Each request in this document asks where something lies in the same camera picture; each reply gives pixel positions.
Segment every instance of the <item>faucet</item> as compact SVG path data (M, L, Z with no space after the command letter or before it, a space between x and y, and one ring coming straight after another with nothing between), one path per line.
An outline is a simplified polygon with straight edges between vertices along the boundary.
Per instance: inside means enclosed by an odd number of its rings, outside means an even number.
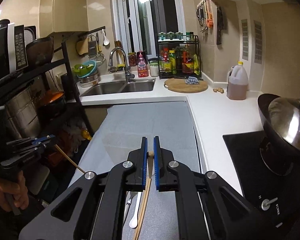
M109 57L109 67L113 66L112 63L112 58L113 58L113 54L116 50L120 50L123 53L123 63L124 63L124 74L126 76L126 83L128 83L131 79L133 79L135 77L134 74L132 74L129 70L130 70L130 66L127 66L127 57L126 57L126 53L124 52L124 50L120 47L115 47L113 50L111 50L110 52L110 57Z

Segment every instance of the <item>stove knob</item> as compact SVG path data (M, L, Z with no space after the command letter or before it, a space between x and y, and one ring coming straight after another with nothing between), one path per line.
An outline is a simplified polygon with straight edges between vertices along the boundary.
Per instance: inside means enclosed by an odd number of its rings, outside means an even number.
M270 205L273 203L273 202L276 202L278 200L278 198L274 198L274 199L265 199L262 203L261 203L261 208L263 211L266 211L270 208Z

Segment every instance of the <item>white spoon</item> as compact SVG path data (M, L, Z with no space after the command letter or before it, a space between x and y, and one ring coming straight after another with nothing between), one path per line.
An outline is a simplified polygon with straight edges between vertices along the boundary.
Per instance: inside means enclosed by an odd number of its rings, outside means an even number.
M139 211L139 205L140 205L140 200L141 200L141 193L142 192L138 192L136 209L134 210L133 217L129 223L129 227L131 227L131 228L136 228L138 226L138 211Z
M105 30L104 30L104 29L102 29L102 34L103 34L103 46L109 45L110 41L109 41L108 38L106 37L106 34L105 34Z

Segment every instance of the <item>round wooden cutting board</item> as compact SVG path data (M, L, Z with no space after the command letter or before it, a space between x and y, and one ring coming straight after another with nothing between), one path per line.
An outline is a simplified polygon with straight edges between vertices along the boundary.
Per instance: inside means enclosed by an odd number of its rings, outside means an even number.
M208 83L199 80L200 84L186 84L186 79L169 78L164 82L164 86L171 91L179 93L198 93L207 90Z

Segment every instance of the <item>ventilation grille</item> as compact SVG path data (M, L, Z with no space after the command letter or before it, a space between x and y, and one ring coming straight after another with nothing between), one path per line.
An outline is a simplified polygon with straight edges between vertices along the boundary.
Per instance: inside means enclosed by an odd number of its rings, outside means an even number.
M241 20L242 25L242 58L248 60L249 58L249 33L248 20Z
M262 25L254 21L255 36L255 54L254 63L262 64Z

